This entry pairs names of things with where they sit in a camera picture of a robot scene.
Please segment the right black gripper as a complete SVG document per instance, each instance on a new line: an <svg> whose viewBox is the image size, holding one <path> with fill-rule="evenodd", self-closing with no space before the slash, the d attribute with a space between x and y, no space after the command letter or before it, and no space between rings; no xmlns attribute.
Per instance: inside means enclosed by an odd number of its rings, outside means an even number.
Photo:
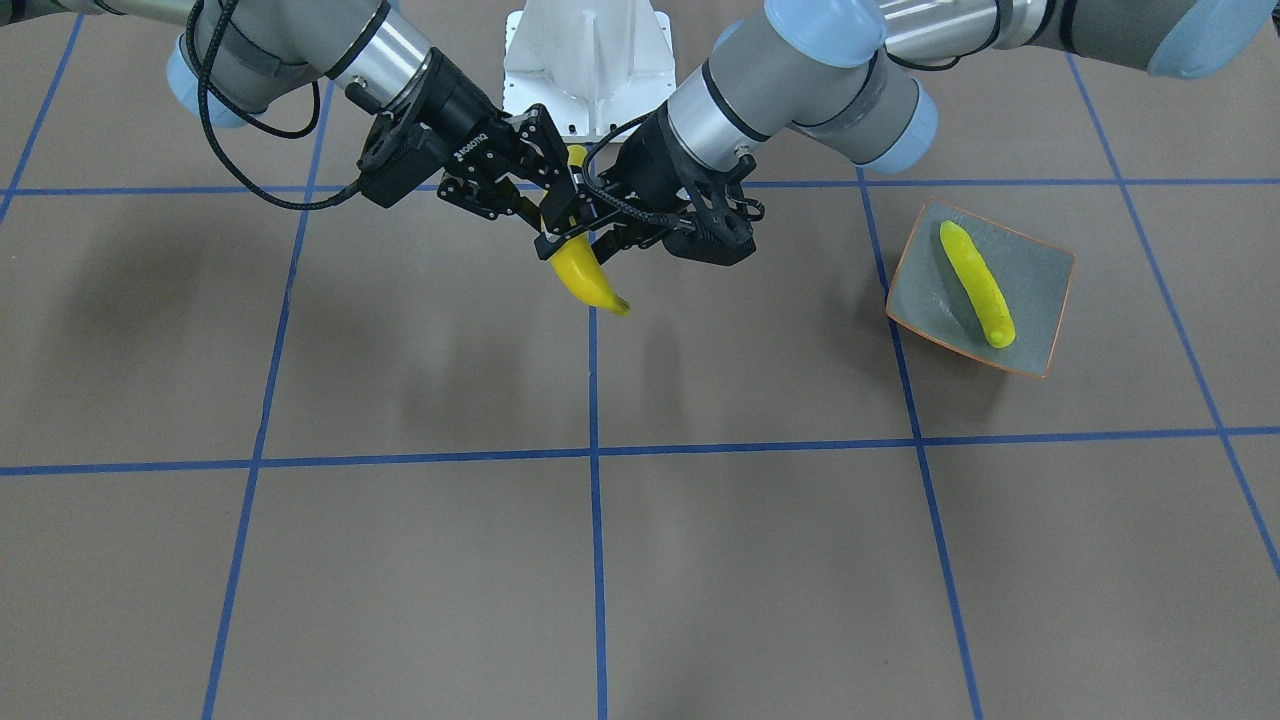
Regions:
<svg viewBox="0 0 1280 720"><path fill-rule="evenodd" d="M406 106L393 114L428 124L449 143L452 154L436 172L439 199L484 219L520 219L538 233L535 252L543 261L579 233L582 168L568 165L568 150L544 105L511 115L443 51L431 50ZM545 190L543 200L525 196L515 178Z"/></svg>

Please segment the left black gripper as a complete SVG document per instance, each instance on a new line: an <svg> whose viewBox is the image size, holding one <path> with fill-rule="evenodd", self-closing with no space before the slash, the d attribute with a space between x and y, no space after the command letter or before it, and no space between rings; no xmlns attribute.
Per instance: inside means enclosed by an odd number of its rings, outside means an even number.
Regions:
<svg viewBox="0 0 1280 720"><path fill-rule="evenodd" d="M590 176L590 195L581 196L579 233L573 236L605 231L595 238L595 259L602 266L620 252L660 243L675 228L677 214L690 209L675 164L691 159L675 138L667 108L628 126L634 132L622 142L614 164Z"/></svg>

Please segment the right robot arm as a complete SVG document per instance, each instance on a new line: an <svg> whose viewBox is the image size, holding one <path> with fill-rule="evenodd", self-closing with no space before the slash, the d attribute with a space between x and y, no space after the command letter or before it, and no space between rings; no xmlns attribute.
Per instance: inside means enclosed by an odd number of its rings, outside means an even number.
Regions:
<svg viewBox="0 0 1280 720"><path fill-rule="evenodd" d="M442 174L440 199L486 219L517 217L538 232L541 259L561 247L552 228L570 214L545 219L516 184L573 187L548 110L500 110L389 1L5 1L3 23L58 13L183 26L168 67L172 92L198 118L219 161L275 206L316 211L364 196L392 208ZM365 110L372 127L353 181L328 199L292 202L252 182L215 129L260 127L279 97L320 79Z"/></svg>

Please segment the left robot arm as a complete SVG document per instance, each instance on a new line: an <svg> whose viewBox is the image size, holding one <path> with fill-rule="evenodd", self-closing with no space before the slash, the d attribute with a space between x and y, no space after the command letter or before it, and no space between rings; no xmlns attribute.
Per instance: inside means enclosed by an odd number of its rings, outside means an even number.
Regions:
<svg viewBox="0 0 1280 720"><path fill-rule="evenodd" d="M741 183L782 129L895 174L937 132L924 72L1032 46L1198 79L1238 56L1272 13L1271 1L767 1L724 29L657 109L623 126L613 167L548 197L535 249L552 260L595 231L585 256L596 263L662 243L733 265L754 251L763 215Z"/></svg>

